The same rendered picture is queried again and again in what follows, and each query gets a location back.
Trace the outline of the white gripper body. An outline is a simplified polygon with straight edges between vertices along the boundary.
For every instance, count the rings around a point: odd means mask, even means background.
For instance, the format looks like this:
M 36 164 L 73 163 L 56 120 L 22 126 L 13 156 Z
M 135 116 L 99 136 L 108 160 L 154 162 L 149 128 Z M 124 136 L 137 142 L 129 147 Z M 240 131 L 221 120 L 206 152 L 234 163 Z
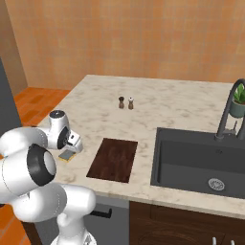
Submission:
M 81 139 L 78 139 L 75 143 L 68 142 L 67 148 L 73 152 L 80 153 L 83 150 Z

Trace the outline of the yellow and grey sponge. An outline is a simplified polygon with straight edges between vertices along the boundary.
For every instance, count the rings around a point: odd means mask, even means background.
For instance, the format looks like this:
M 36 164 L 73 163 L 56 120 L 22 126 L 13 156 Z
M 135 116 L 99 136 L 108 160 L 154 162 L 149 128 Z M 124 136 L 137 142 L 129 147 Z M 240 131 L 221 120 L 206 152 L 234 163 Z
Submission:
M 62 161 L 69 162 L 74 156 L 76 155 L 75 152 L 66 149 L 61 154 L 58 155 L 58 158 Z

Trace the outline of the dark wooden cutting board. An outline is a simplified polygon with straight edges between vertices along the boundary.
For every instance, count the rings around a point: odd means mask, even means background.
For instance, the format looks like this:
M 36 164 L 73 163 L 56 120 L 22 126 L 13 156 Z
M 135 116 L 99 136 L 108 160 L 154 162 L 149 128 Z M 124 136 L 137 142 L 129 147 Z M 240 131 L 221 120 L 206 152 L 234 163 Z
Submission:
M 138 143 L 104 138 L 87 177 L 128 183 Z

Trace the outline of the dark grey fridge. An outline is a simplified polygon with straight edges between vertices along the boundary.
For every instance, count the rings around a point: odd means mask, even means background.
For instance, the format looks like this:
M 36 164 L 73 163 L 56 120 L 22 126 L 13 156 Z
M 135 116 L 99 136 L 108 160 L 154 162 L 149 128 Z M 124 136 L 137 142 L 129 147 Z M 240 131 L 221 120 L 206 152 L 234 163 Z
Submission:
M 5 132 L 21 125 L 4 65 L 0 58 L 0 137 Z

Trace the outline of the grey dishwasher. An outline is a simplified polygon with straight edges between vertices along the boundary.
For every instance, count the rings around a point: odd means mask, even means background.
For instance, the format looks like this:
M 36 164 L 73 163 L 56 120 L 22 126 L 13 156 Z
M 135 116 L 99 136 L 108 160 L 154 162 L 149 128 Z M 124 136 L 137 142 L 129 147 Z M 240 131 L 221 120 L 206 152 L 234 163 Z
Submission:
M 58 218 L 35 223 L 42 245 L 51 245 L 58 236 L 57 245 L 80 245 L 88 234 L 97 245 L 129 245 L 129 201 L 97 196 L 94 211 L 108 212 L 111 218 L 62 213 Z

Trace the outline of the dark grey sink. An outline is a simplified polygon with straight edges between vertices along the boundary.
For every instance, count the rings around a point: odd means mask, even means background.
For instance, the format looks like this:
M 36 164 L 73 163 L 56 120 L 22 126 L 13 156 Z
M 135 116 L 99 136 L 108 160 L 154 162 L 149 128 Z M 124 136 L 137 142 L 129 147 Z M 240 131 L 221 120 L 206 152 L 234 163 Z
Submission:
M 245 199 L 245 139 L 159 127 L 150 184 Z

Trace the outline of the dark wooden cupboard door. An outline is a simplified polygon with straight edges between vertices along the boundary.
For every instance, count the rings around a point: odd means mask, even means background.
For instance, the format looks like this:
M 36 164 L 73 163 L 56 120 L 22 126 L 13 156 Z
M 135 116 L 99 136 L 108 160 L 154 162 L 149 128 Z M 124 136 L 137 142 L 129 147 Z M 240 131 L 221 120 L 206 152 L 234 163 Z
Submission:
M 245 220 L 129 202 L 129 245 L 245 245 Z

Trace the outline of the black tap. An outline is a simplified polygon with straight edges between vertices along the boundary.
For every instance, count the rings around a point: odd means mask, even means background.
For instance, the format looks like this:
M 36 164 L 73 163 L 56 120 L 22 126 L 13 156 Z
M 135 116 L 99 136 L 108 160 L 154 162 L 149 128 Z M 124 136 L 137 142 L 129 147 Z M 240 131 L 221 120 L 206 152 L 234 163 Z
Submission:
M 226 122 L 227 122 L 228 115 L 230 112 L 231 104 L 232 104 L 232 101 L 234 98 L 234 92 L 240 84 L 243 84 L 245 86 L 245 79 L 244 78 L 240 78 L 239 80 L 237 80 L 235 82 L 235 84 L 233 85 L 232 89 L 230 90 L 230 94 L 228 96 L 226 106 L 225 106 L 225 109 L 223 111 L 223 115 L 221 117 L 221 120 L 220 120 L 220 123 L 218 126 L 218 130 L 217 130 L 216 134 L 214 135 L 214 139 L 218 142 L 222 142 L 224 139 L 224 130 L 225 130 Z M 245 116 L 243 117 L 242 125 L 241 125 L 236 137 L 239 140 L 243 140 L 245 137 Z

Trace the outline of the green potted plant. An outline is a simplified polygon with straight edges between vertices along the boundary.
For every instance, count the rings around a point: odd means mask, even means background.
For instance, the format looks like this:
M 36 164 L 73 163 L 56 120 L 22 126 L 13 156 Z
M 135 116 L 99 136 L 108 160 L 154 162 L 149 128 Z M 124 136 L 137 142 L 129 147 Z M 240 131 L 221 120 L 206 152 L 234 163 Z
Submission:
M 245 115 L 245 86 L 243 84 L 239 84 L 234 92 L 230 115 L 238 119 Z

